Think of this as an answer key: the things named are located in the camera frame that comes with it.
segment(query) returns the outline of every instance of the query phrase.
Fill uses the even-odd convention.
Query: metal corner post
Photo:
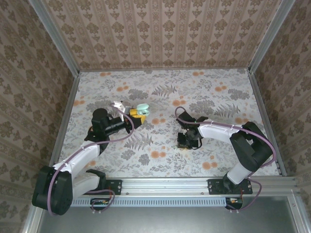
[[[282,23],[284,22],[287,14],[291,10],[295,0],[283,0],[274,15],[266,34],[261,40],[252,61],[249,64],[249,68],[251,72],[255,73],[258,68],[260,62],[268,51],[272,41],[274,40],[278,30],[280,29]]]
[[[258,105],[258,108],[259,108],[259,112],[260,112],[260,115],[261,115],[261,118],[262,118],[262,122],[263,122],[264,128],[266,130],[268,139],[272,143],[274,148],[276,149],[276,158],[277,158],[277,162],[279,164],[279,168],[281,170],[281,173],[282,173],[283,176],[286,176],[287,173],[286,173],[286,170],[285,170],[285,167],[284,167],[284,163],[283,163],[280,151],[279,151],[277,143],[276,143],[276,138],[274,137],[274,134],[273,134],[273,130],[272,130],[269,118],[268,118],[268,114],[267,114],[266,108],[265,108],[264,103],[263,103],[263,99],[261,97],[261,93],[260,93],[260,90],[259,90],[256,78],[255,78],[255,75],[253,73],[250,73],[249,71],[247,71],[247,73],[248,73],[249,80],[251,82],[251,86],[253,88],[255,99],[256,99],[256,102],[257,102],[257,105]]]
[[[296,223],[298,233],[310,233],[310,221],[308,219],[306,208],[302,202],[301,197],[297,197],[295,194],[292,194],[288,196],[287,199],[293,214],[294,221]]]
[[[62,55],[64,61],[66,62],[69,70],[71,71],[74,78],[79,75],[79,66],[74,60],[71,51],[67,47],[65,41],[63,40],[61,33],[58,31],[56,25],[54,24],[48,10],[46,9],[42,0],[29,0],[30,4],[33,6],[35,12],[37,13],[39,19],[43,23],[44,28],[49,33],[52,41],[56,45],[58,51]]]
[[[59,128],[59,133],[57,135],[57,139],[55,142],[55,146],[52,152],[51,160],[49,163],[49,166],[52,166],[54,162],[59,158],[63,144],[64,144],[64,139],[70,119],[70,114],[72,110],[72,106],[74,103],[74,99],[76,96],[76,93],[78,91],[78,86],[79,86],[79,81],[80,77],[76,77],[73,81],[70,95],[68,98],[68,102],[65,108],[65,112],[63,115],[62,123]],[[22,233],[37,233],[39,224],[40,224],[40,219],[43,214],[43,209],[40,209],[38,207],[34,207],[33,205],[30,206],[30,210],[28,212],[24,228],[22,230]]]

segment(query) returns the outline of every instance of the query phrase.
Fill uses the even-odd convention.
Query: patterned wall
[[[311,215],[311,1],[297,0],[256,71],[289,175]]]
[[[23,226],[73,77],[28,1],[0,2],[0,232]]]
[[[43,0],[82,70],[246,67],[280,0]]]

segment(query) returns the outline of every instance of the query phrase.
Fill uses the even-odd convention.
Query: robotic arm
[[[131,118],[134,128],[138,128],[148,116],[148,104],[140,104],[136,109],[124,107],[121,102],[114,102],[114,107]],[[121,129],[126,129],[128,133],[132,131],[132,125],[127,118],[113,118],[104,108],[96,109],[93,112],[92,127],[88,130],[83,144],[80,146],[83,150],[76,154],[70,161],[68,158],[52,167],[44,166],[38,174],[35,191],[32,199],[34,206],[42,209],[48,209],[48,190],[53,175],[60,168],[58,175],[53,183],[51,193],[51,210],[53,213],[63,215],[70,207],[72,200],[85,194],[90,190],[102,190],[111,187],[108,184],[105,173],[90,169],[86,173],[79,175],[80,171],[92,160],[97,158],[108,146],[105,144],[94,144],[94,142],[109,141],[109,136]]]
[[[258,137],[245,133],[242,130],[223,127],[213,124],[187,124],[186,122],[204,122],[208,118],[192,118],[186,111],[179,115],[177,122],[187,132],[178,133],[178,147],[187,149],[198,149],[202,146],[201,139],[214,138],[233,146],[238,157],[238,162],[224,175],[222,181],[215,183],[215,194],[235,194],[241,192],[243,184],[248,186],[247,177],[256,172],[263,163],[272,155],[271,148]],[[239,125],[241,129],[254,132],[265,138],[261,130],[253,122]]]

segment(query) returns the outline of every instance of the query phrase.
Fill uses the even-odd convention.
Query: floral tablecloth
[[[107,177],[223,176],[238,161],[230,144],[204,139],[199,150],[177,148],[182,132],[174,110],[183,106],[195,118],[218,122],[256,123],[264,131],[246,69],[155,70],[80,73],[61,158],[78,148],[91,126],[92,112],[114,100],[132,106],[150,105],[150,115],[134,134],[111,143],[86,169],[104,171]],[[126,135],[122,130],[111,139]],[[276,165],[255,175],[278,175]]]

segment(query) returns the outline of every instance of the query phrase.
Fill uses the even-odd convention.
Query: white object
[[[233,128],[222,127],[218,125],[213,125],[213,121],[210,124],[200,125],[199,133],[204,138],[214,138],[226,143],[230,143],[230,137],[232,134],[237,133],[239,130]],[[238,162],[235,166],[228,172],[227,177],[234,183],[241,183],[246,177],[248,177],[252,172],[247,170],[243,165]]]
[[[121,102],[113,101],[113,106],[120,109],[120,111],[122,111],[123,113],[125,113],[125,107]],[[121,120],[124,121],[124,115],[121,113],[119,113],[119,115],[120,115]]]
[[[241,183],[246,177],[249,176],[252,172],[247,170],[243,165],[238,162],[234,167],[228,172],[227,177],[234,184]]]
[[[86,145],[93,143],[91,141],[85,141],[81,145],[82,148],[84,148]],[[68,171],[71,174],[72,181],[78,173],[92,160],[97,158],[100,154],[100,148],[99,145],[90,146],[86,149],[83,149],[77,156],[75,156],[72,160],[70,160],[69,163],[67,163],[60,171]],[[55,170],[57,170],[65,161],[70,157],[68,156],[66,159],[64,159],[62,162],[55,164],[53,167]]]
[[[214,138],[216,140],[220,140],[226,143],[230,143],[230,137],[232,134],[238,132],[239,130],[230,129],[227,127],[213,125],[213,121],[208,125],[200,125],[199,133],[204,138]]]
[[[93,173],[84,173],[74,179],[72,183],[72,195],[73,199],[78,198],[89,190],[93,190],[98,187],[99,177]]]

